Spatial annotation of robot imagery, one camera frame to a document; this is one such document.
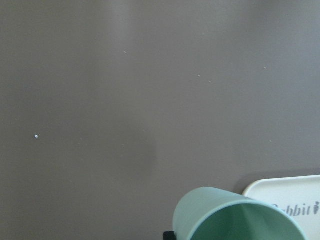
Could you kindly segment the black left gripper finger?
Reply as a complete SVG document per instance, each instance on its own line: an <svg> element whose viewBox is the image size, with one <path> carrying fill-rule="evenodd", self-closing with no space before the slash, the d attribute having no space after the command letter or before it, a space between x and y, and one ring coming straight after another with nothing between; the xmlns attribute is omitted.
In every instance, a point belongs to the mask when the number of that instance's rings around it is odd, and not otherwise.
<svg viewBox="0 0 320 240"><path fill-rule="evenodd" d="M176 235L174 231L165 231L163 233L163 240L176 240Z"/></svg>

